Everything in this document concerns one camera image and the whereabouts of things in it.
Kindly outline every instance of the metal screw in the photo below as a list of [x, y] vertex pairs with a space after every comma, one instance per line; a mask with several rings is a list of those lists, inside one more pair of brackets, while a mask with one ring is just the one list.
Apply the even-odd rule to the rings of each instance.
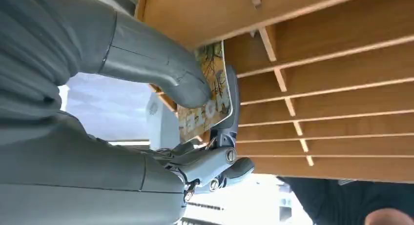
[[184, 196], [184, 201], [189, 202], [191, 198], [193, 197], [193, 195], [194, 195], [193, 192], [187, 192], [186, 196]]
[[226, 158], [229, 163], [233, 162], [236, 159], [236, 151], [234, 149], [230, 149], [226, 154]]
[[219, 181], [218, 181], [218, 179], [213, 179], [210, 182], [210, 192], [214, 192], [218, 188], [219, 188]]

